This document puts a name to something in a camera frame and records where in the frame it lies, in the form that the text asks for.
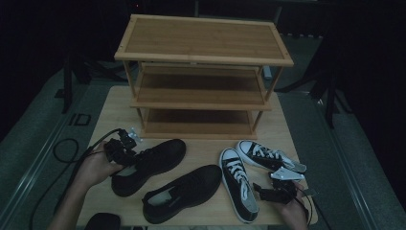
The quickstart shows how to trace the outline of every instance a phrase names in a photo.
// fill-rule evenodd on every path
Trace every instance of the shoe rack leg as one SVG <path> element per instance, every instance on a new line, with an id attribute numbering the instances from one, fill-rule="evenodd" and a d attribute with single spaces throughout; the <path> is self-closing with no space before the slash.
<path id="1" fill-rule="evenodd" d="M 129 67 L 129 61 L 124 60 L 123 64 L 124 64 L 125 73 L 126 73 L 126 76 L 128 79 L 128 84 L 131 89 L 132 97 L 135 98 L 137 96 L 137 92 L 135 92 L 134 79 L 132 78 L 132 75 L 131 75 L 131 68 Z"/>
<path id="2" fill-rule="evenodd" d="M 143 118 L 143 113 L 141 112 L 141 108 L 137 108 L 137 113 L 141 120 L 141 128 L 145 129 L 146 125 L 144 124 L 144 118 Z"/>
<path id="3" fill-rule="evenodd" d="M 262 113 L 263 113 L 263 111 L 260 111 L 258 113 L 257 118 L 256 118 L 256 120 L 254 122 L 253 131 L 255 131 L 257 129 L 260 117 L 262 117 Z"/>
<path id="4" fill-rule="evenodd" d="M 258 68 L 257 74 L 259 77 L 261 77 L 261 75 L 262 75 L 262 70 L 263 70 L 263 65 Z"/>
<path id="5" fill-rule="evenodd" d="M 278 67 L 277 73 L 275 74 L 274 78 L 272 79 L 271 85 L 269 86 L 268 92 L 266 92 L 265 100 L 268 102 L 269 98 L 271 97 L 272 92 L 275 89 L 275 85 L 278 82 L 279 77 L 281 76 L 283 67 Z"/>

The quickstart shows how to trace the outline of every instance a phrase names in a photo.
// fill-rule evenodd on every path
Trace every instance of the black and white sneaker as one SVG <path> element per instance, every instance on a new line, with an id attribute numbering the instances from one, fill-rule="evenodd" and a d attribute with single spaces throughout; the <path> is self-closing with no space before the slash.
<path id="1" fill-rule="evenodd" d="M 221 175 L 217 165 L 207 165 L 146 193 L 143 198 L 144 217 L 150 223 L 162 223 L 183 209 L 206 202 L 220 186 Z"/>
<path id="2" fill-rule="evenodd" d="M 253 141 L 239 141 L 236 150 L 244 162 L 272 172 L 285 167 L 296 173 L 305 173 L 306 165 L 290 159 L 283 151 L 269 149 Z"/>
<path id="3" fill-rule="evenodd" d="M 245 223 L 253 222 L 259 206 L 251 189 L 244 164 L 235 149 L 225 149 L 220 154 L 223 183 L 233 203 L 237 217 Z"/>

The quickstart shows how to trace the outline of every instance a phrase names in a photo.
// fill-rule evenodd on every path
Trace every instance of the finger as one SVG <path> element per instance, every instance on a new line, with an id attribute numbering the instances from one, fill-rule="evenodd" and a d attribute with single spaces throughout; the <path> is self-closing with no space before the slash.
<path id="1" fill-rule="evenodd" d="M 110 167 L 109 167 L 111 173 L 115 173 L 115 172 L 117 172 L 117 171 L 120 171 L 120 170 L 122 170 L 123 168 L 124 168 L 124 166 L 123 166 L 123 165 L 119 165 L 119 164 L 110 164 Z"/>
<path id="2" fill-rule="evenodd" d="M 98 145 L 98 147 L 96 148 L 96 150 L 101 151 L 104 150 L 104 145 L 105 143 L 107 143 L 106 141 L 101 141 Z"/>
<path id="3" fill-rule="evenodd" d="M 299 183 L 296 182 L 296 181 L 293 181 L 293 183 L 295 184 L 296 188 L 298 188 L 299 190 L 303 190 L 303 189 L 305 188 L 305 186 L 299 184 Z"/>

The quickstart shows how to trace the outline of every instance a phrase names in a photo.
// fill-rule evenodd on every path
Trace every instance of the human hand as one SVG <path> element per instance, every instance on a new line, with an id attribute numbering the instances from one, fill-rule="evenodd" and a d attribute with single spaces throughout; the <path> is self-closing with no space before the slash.
<path id="1" fill-rule="evenodd" d="M 103 182 L 110 174 L 120 171 L 124 166 L 111 163 L 107 160 L 104 151 L 104 144 L 101 142 L 89 156 L 87 156 L 75 176 L 74 184 L 80 186 L 84 190 L 90 189 L 92 186 Z"/>
<path id="2" fill-rule="evenodd" d="M 303 206 L 299 203 L 304 204 L 302 200 L 303 193 L 301 192 L 304 189 L 304 186 L 299 184 L 296 181 L 293 181 L 297 188 L 296 199 L 292 199 L 289 203 L 277 203 L 271 202 L 272 205 L 278 210 L 282 215 L 283 221 L 289 226 L 292 230 L 305 230 L 307 229 L 307 219 L 305 217 L 305 210 Z"/>

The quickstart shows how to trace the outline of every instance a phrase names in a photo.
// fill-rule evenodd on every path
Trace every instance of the black slip-on shoe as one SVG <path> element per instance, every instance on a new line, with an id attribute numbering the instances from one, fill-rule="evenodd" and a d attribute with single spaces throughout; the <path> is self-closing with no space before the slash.
<path id="1" fill-rule="evenodd" d="M 136 163 L 111 177 L 111 188 L 117 196 L 135 194 L 152 176 L 175 168 L 186 153 L 186 144 L 173 139 L 136 154 Z"/>
<path id="2" fill-rule="evenodd" d="M 221 183 L 221 169 L 217 165 L 200 167 L 166 186 L 146 193 L 143 213 L 150 223 L 162 223 L 185 208 L 209 200 Z"/>
<path id="3" fill-rule="evenodd" d="M 225 149 L 220 154 L 219 166 L 223 170 L 223 183 L 229 193 L 239 220 L 253 222 L 259 206 L 251 189 L 244 163 L 235 149 Z"/>
<path id="4" fill-rule="evenodd" d="M 269 149 L 253 141 L 239 141 L 236 151 L 244 162 L 272 172 L 277 171 L 280 167 L 285 167 L 296 173 L 305 173 L 306 171 L 306 165 L 292 160 L 283 151 Z"/>

